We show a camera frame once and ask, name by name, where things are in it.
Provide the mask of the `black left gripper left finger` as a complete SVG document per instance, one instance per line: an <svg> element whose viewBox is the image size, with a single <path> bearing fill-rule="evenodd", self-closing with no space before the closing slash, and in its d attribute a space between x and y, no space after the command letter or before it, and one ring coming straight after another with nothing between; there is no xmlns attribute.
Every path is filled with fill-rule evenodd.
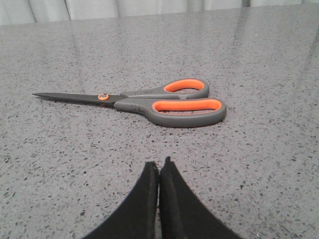
<svg viewBox="0 0 319 239"><path fill-rule="evenodd" d="M158 199L159 171L147 162L135 186L120 206L95 230L89 239L153 239Z"/></svg>

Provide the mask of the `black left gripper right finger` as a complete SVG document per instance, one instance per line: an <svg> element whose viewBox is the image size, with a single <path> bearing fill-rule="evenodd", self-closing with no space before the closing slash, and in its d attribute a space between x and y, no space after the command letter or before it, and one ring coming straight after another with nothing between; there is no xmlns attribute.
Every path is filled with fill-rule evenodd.
<svg viewBox="0 0 319 239"><path fill-rule="evenodd" d="M163 239L238 239L188 187L170 157L160 171L159 213Z"/></svg>

